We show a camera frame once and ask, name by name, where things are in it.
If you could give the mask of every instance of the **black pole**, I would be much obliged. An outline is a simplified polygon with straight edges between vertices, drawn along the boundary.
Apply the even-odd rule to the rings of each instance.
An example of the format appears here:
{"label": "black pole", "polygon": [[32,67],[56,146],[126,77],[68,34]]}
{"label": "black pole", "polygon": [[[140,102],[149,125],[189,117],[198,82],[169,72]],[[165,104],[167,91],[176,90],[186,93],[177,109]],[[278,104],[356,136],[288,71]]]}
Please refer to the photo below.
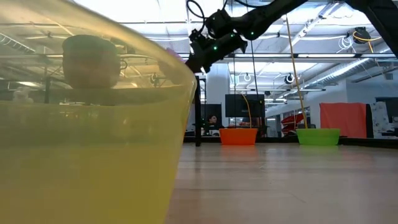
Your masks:
{"label": "black pole", "polygon": [[44,103],[50,103],[51,78],[50,76],[47,76],[47,65],[44,67],[44,77],[45,77]]}
{"label": "black pole", "polygon": [[195,145],[199,147],[201,144],[201,111],[200,111],[200,80],[197,79],[197,89],[195,90]]}
{"label": "black pole", "polygon": [[205,82],[205,115],[204,118],[207,119],[207,80],[204,80]]}
{"label": "black pole", "polygon": [[264,136],[267,134],[267,126],[266,126],[266,104],[264,101],[260,101],[261,108],[261,132]]}

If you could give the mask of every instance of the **yellow plastic bucket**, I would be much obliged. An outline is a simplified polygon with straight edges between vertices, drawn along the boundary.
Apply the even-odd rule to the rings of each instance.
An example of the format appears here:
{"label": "yellow plastic bucket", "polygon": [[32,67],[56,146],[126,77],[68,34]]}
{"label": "yellow plastic bucket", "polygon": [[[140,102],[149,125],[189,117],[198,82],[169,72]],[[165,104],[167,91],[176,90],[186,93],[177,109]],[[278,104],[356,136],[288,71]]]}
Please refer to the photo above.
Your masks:
{"label": "yellow plastic bucket", "polygon": [[[0,8],[9,24],[1,34],[12,43],[0,50],[8,84],[0,93],[1,223],[163,223],[192,72],[74,3],[2,0]],[[82,34],[67,52],[65,41]]]}

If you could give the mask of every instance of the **wooden floor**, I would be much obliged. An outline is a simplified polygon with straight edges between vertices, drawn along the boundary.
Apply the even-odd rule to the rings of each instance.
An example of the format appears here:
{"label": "wooden floor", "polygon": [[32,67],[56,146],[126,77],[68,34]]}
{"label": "wooden floor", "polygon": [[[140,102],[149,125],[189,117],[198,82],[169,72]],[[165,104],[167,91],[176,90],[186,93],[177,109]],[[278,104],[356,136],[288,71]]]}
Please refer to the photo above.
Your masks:
{"label": "wooden floor", "polygon": [[166,224],[397,224],[398,151],[184,145]]}

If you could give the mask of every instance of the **person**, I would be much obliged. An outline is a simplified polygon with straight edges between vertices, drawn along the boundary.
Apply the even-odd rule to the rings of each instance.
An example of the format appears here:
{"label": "person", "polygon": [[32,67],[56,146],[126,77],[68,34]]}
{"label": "person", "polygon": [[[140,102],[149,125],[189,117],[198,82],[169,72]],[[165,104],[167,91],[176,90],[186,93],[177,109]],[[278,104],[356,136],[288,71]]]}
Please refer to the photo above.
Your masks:
{"label": "person", "polygon": [[218,122],[217,116],[213,114],[209,115],[205,123],[205,135],[219,136],[218,130],[220,130],[220,128],[224,127]]}

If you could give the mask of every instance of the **computer monitor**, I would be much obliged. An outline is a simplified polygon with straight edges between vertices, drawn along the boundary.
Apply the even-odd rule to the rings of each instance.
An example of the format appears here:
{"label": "computer monitor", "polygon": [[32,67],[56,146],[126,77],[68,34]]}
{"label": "computer monitor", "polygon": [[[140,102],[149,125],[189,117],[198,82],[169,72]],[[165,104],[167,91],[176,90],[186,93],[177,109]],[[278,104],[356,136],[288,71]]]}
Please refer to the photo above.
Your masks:
{"label": "computer monitor", "polygon": [[[252,118],[265,117],[264,95],[245,95],[250,107]],[[248,118],[249,110],[242,95],[225,95],[225,116],[227,118]]]}

